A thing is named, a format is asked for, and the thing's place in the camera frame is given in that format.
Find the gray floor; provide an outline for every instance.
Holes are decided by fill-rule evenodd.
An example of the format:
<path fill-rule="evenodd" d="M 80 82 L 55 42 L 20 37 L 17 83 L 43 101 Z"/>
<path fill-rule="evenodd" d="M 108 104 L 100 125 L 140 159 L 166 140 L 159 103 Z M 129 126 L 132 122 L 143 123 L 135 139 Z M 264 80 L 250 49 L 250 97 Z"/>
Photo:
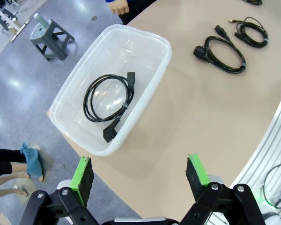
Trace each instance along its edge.
<path fill-rule="evenodd" d="M 6 3 L 4 8 L 11 13 L 18 11 L 17 22 L 22 25 L 41 5 L 43 5 L 44 2 L 46 2 L 46 0 L 22 0 L 19 6 Z M 13 38 L 14 34 L 15 33 L 12 30 L 6 31 L 2 29 L 2 26 L 0 25 L 0 54 Z"/>
<path fill-rule="evenodd" d="M 61 180 L 70 179 L 79 156 L 50 122 L 46 111 L 64 81 L 92 44 L 109 25 L 120 23 L 111 15 L 103 0 L 48 0 L 38 11 L 51 18 L 75 37 L 64 61 L 50 62 L 29 40 L 36 21 L 32 20 L 14 43 L 0 56 L 0 148 L 16 149 L 23 141 L 36 142 L 55 159 L 46 183 L 33 179 L 36 187 L 51 193 Z M 3 187 L 11 187 L 13 182 Z M 102 223 L 115 217 L 139 216 L 121 201 L 101 180 L 95 177 L 88 209 Z M 15 195 L 0 198 L 0 213 L 11 224 L 20 223 L 24 207 Z"/>

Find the green tape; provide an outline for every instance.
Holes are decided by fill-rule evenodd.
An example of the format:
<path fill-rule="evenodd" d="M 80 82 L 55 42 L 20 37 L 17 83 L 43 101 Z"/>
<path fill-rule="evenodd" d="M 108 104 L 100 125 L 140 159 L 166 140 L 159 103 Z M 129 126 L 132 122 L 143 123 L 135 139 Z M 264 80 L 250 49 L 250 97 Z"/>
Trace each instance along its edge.
<path fill-rule="evenodd" d="M 199 177 L 201 185 L 206 186 L 207 184 L 210 183 L 210 179 L 205 171 L 205 168 L 203 164 L 201 163 L 201 160 L 197 154 L 191 154 L 188 155 L 189 160 L 191 161 L 193 167 L 196 170 L 196 173 Z"/>

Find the coiled cable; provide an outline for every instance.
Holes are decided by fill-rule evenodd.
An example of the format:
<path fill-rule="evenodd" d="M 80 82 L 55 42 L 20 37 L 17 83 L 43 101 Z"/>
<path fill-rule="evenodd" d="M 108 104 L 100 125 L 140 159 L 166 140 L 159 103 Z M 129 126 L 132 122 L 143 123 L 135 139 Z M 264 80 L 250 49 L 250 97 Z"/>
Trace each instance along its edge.
<path fill-rule="evenodd" d="M 120 82 L 123 83 L 125 90 L 126 90 L 126 99 L 125 102 L 122 104 L 122 107 L 117 110 L 115 113 L 112 115 L 106 117 L 106 118 L 100 118 L 93 107 L 93 97 L 94 93 L 97 89 L 97 87 L 104 81 L 109 80 L 109 79 L 116 79 Z M 135 83 L 135 73 L 134 72 L 129 72 L 127 73 L 127 78 L 122 77 L 122 76 L 117 76 L 114 74 L 106 74 L 103 75 L 97 79 L 95 79 L 89 88 L 87 89 L 84 100 L 83 100 L 83 111 L 84 115 L 89 121 L 92 121 L 94 123 L 98 122 L 104 122 L 104 121 L 110 121 L 114 120 L 107 128 L 103 130 L 103 137 L 106 140 L 106 142 L 110 142 L 114 137 L 117 135 L 117 132 L 115 131 L 116 125 L 119 123 L 121 117 L 123 116 L 124 112 L 126 109 L 128 109 L 129 104 L 131 103 L 133 96 L 134 96 L 134 83 Z"/>
<path fill-rule="evenodd" d="M 231 42 L 230 38 L 228 37 L 228 35 L 226 34 L 225 30 L 223 28 L 221 28 L 219 25 L 217 25 L 214 29 L 221 37 L 225 38 L 222 39 L 220 37 L 216 37 L 216 36 L 209 36 L 205 39 L 205 43 L 204 46 L 197 46 L 195 48 L 195 50 L 193 51 L 193 54 L 198 57 L 201 60 L 204 60 L 208 63 L 211 63 L 212 65 L 214 65 L 215 67 L 227 72 L 227 73 L 231 73 L 231 74 L 239 74 L 241 72 L 243 72 L 245 70 L 246 67 L 246 63 L 245 63 L 245 59 L 244 56 L 242 55 L 242 53 L 235 47 L 235 45 Z M 209 47 L 209 42 L 211 40 L 216 40 L 216 41 L 221 41 L 225 44 L 227 44 L 229 47 L 233 48 L 237 54 L 239 55 L 241 61 L 242 61 L 242 65 L 239 68 L 234 68 L 234 67 L 230 67 L 228 65 L 226 65 L 225 63 L 221 62 L 211 51 L 210 47 Z"/>
<path fill-rule="evenodd" d="M 247 22 L 247 19 L 253 19 L 255 20 L 259 25 L 252 23 L 252 22 Z M 261 23 L 256 20 L 253 17 L 246 17 L 244 19 L 244 21 L 241 20 L 229 20 L 230 23 L 238 23 L 236 25 L 236 30 L 237 32 L 235 32 L 235 36 L 237 38 L 239 38 L 240 40 L 244 41 L 245 43 L 247 43 L 248 45 L 255 47 L 255 48 L 263 48 L 264 46 L 267 45 L 268 43 L 268 35 L 267 35 L 267 31 L 264 29 L 264 27 L 261 25 Z M 262 37 L 263 37 L 263 41 L 262 42 L 258 42 L 253 40 L 251 37 L 249 37 L 249 35 L 246 34 L 245 32 L 245 28 L 251 28 L 257 32 L 259 32 Z"/>
<path fill-rule="evenodd" d="M 262 185 L 262 192 L 263 192 L 263 196 L 264 196 L 265 201 L 267 202 L 267 204 L 269 204 L 269 205 L 275 207 L 276 209 L 281 209 L 281 207 L 278 207 L 278 204 L 281 203 L 281 197 L 280 197 L 280 199 L 279 199 L 275 204 L 269 202 L 269 200 L 268 200 L 267 197 L 266 197 L 265 188 L 266 188 L 266 179 L 267 179 L 267 177 L 269 176 L 269 174 L 270 174 L 275 168 L 278 168 L 278 167 L 280 167 L 280 166 L 281 166 L 281 164 L 278 164 L 278 165 L 274 166 L 272 169 L 270 169 L 270 170 L 267 172 L 266 177 L 265 177 L 265 179 L 264 179 L 264 181 L 263 181 L 263 185 Z"/>

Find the power cord plug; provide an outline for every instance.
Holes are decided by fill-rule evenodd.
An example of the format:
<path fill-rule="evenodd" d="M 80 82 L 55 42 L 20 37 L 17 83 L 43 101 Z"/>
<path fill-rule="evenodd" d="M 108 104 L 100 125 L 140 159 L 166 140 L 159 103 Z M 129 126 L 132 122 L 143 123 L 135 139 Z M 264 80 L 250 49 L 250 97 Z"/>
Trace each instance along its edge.
<path fill-rule="evenodd" d="M 205 62 L 209 62 L 210 59 L 206 56 L 205 48 L 202 46 L 195 47 L 193 54 L 199 58 L 200 60 L 204 60 Z"/>
<path fill-rule="evenodd" d="M 120 119 L 116 118 L 107 128 L 103 130 L 103 138 L 107 143 L 111 142 L 118 134 L 115 128 L 119 122 Z"/>
<path fill-rule="evenodd" d="M 225 32 L 225 30 L 220 27 L 219 25 L 217 25 L 214 30 L 216 31 L 216 33 L 218 35 L 220 35 L 221 37 L 225 38 L 227 41 L 230 41 L 230 38 L 228 37 L 227 33 Z"/>
<path fill-rule="evenodd" d="M 127 84 L 128 84 L 128 88 L 134 89 L 135 72 L 128 72 L 127 73 Z"/>

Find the cable tie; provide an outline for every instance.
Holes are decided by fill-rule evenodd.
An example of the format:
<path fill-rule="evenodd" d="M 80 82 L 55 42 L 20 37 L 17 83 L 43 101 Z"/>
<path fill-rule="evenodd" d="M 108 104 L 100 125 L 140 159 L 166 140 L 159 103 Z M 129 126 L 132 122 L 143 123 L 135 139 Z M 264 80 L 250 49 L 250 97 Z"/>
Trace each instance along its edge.
<path fill-rule="evenodd" d="M 125 107 L 126 109 L 128 109 L 129 107 L 129 105 L 126 102 L 123 102 L 122 106 Z"/>

